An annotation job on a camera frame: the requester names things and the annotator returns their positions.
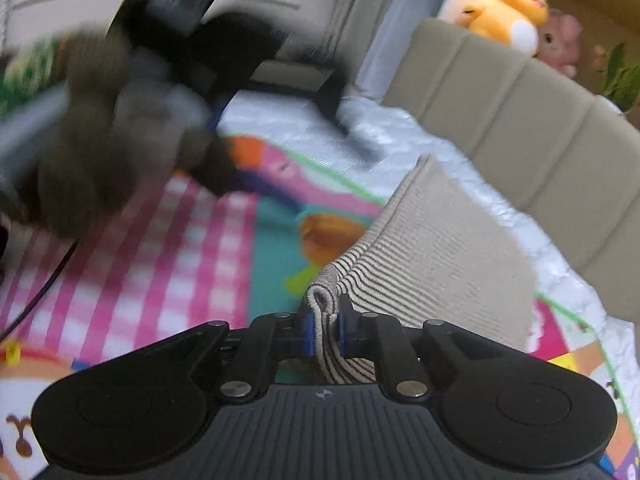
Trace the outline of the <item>beige striped knit garment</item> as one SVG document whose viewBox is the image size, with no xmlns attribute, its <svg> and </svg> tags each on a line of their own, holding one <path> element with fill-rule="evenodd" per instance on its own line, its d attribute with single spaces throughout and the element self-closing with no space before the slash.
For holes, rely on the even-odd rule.
<svg viewBox="0 0 640 480">
<path fill-rule="evenodd" d="M 423 155 L 367 231 L 310 283 L 314 350 L 332 384 L 373 382 L 367 359 L 345 359 L 338 300 L 402 325 L 443 320 L 525 351 L 535 321 L 537 275 L 514 236 Z"/>
</svg>

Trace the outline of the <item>white quilted mattress cover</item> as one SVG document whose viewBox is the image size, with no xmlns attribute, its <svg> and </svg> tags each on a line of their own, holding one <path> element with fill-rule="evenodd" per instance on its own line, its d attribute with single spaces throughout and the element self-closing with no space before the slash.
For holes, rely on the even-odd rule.
<svg viewBox="0 0 640 480">
<path fill-rule="evenodd" d="M 573 270 L 550 237 L 489 185 L 451 142 L 426 132 L 401 108 L 365 98 L 342 99 L 338 118 L 342 136 L 302 99 L 242 92 L 222 113 L 224 134 L 249 134 L 287 148 L 356 184 L 379 200 L 388 200 L 422 154 L 432 155 L 477 203 L 512 231 L 538 276 L 547 298 L 587 322 L 603 344 L 616 379 L 611 391 L 639 417 L 639 367 L 634 326 L 610 315 L 593 287 Z"/>
</svg>

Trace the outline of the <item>colourful cartoon play mat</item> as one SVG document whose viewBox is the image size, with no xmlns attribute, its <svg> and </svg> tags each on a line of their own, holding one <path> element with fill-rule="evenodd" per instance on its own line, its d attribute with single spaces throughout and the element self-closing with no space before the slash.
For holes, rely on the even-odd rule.
<svg viewBox="0 0 640 480">
<path fill-rule="evenodd" d="M 47 465 L 29 415 L 55 379 L 145 344 L 222 318 L 240 327 L 271 307 L 295 308 L 322 264 L 326 240 L 305 243 L 299 216 L 272 200 L 236 193 L 215 200 L 187 177 L 128 206 L 90 236 L 70 262 L 66 244 L 46 232 L 14 229 L 1 285 L 1 319 L 35 314 L 1 346 L 1 474 L 34 478 Z M 639 443 L 629 408 L 596 331 L 540 296 L 534 307 L 539 359 L 586 375 L 612 394 L 618 425 L 601 469 L 639 474 Z"/>
</svg>

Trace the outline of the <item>grey curtain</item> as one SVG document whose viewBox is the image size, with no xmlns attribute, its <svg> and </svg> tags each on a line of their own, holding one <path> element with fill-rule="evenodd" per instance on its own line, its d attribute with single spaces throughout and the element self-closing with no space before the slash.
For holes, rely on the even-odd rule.
<svg viewBox="0 0 640 480">
<path fill-rule="evenodd" d="M 379 101 L 390 88 L 414 30 L 444 0 L 337 0 L 326 44 L 347 63 L 348 84 Z"/>
</svg>

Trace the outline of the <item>beige padded headboard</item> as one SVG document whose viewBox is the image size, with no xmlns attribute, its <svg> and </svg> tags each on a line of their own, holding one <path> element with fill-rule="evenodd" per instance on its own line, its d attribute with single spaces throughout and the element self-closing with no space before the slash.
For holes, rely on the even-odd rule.
<svg viewBox="0 0 640 480">
<path fill-rule="evenodd" d="M 383 100 L 457 145 L 616 318 L 639 317 L 639 133 L 546 64 L 428 18 Z"/>
</svg>

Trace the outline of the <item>yellow plush duck toy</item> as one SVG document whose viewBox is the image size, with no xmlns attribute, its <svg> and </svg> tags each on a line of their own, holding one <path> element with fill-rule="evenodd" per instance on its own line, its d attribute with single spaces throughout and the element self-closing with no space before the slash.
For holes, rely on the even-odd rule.
<svg viewBox="0 0 640 480">
<path fill-rule="evenodd" d="M 539 47 L 538 27 L 548 17 L 548 0 L 474 0 L 456 23 L 532 58 Z"/>
</svg>

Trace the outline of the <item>pink plush toy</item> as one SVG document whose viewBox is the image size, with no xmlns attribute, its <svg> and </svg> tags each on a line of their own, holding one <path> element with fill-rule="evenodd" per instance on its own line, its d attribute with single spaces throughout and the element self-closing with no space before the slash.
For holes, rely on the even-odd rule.
<svg viewBox="0 0 640 480">
<path fill-rule="evenodd" d="M 580 59 L 582 24 L 573 15 L 550 9 L 548 21 L 538 27 L 536 58 L 557 72 L 574 79 Z"/>
</svg>

